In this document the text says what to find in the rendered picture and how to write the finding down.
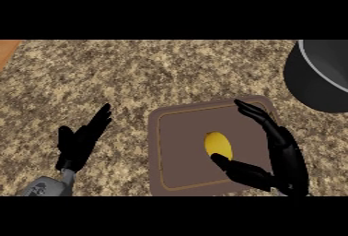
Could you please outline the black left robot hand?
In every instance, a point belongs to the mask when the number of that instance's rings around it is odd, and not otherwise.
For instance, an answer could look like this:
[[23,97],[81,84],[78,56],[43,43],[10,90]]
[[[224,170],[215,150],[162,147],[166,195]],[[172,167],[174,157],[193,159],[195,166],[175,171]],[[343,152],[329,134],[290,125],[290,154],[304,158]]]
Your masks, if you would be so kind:
[[59,128],[57,149],[60,155],[56,163],[57,171],[68,169],[78,172],[82,169],[94,150],[96,141],[112,121],[110,115],[110,104],[106,103],[96,112],[90,123],[82,125],[77,132],[66,125]]

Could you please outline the yellow lemon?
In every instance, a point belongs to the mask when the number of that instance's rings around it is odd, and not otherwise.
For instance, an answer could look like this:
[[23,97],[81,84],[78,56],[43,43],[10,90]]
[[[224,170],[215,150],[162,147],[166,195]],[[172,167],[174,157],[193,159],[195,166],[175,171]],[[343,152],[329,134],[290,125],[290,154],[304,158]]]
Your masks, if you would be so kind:
[[225,135],[220,132],[211,132],[203,138],[203,147],[208,155],[218,154],[227,159],[233,159],[233,148]]

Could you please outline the black pot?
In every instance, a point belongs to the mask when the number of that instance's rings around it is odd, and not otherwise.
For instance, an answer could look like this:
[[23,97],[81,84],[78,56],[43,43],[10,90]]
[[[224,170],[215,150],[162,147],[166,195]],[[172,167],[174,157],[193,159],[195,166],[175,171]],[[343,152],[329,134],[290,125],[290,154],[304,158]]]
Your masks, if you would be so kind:
[[348,112],[348,40],[298,40],[284,69],[287,90],[320,112]]

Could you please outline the brown tray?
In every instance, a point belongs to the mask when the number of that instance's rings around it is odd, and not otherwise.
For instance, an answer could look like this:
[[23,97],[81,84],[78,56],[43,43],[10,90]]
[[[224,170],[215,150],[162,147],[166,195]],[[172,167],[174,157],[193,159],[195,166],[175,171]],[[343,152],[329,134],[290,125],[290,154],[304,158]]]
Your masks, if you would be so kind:
[[211,161],[205,135],[227,137],[234,160],[271,170],[261,125],[234,101],[214,100],[156,109],[147,118],[149,189],[156,196],[220,195],[249,187],[233,182]]

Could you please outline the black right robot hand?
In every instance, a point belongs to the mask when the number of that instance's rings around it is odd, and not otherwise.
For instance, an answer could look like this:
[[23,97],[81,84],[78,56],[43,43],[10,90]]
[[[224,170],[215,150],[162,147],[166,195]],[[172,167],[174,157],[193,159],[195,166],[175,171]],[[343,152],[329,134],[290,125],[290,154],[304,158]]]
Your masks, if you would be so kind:
[[261,108],[239,99],[234,99],[234,104],[237,111],[255,120],[265,131],[271,172],[248,163],[228,160],[218,153],[211,155],[211,161],[233,182],[265,192],[270,191],[270,188],[276,188],[283,195],[290,197],[307,196],[308,171],[302,151],[292,133],[273,121]]

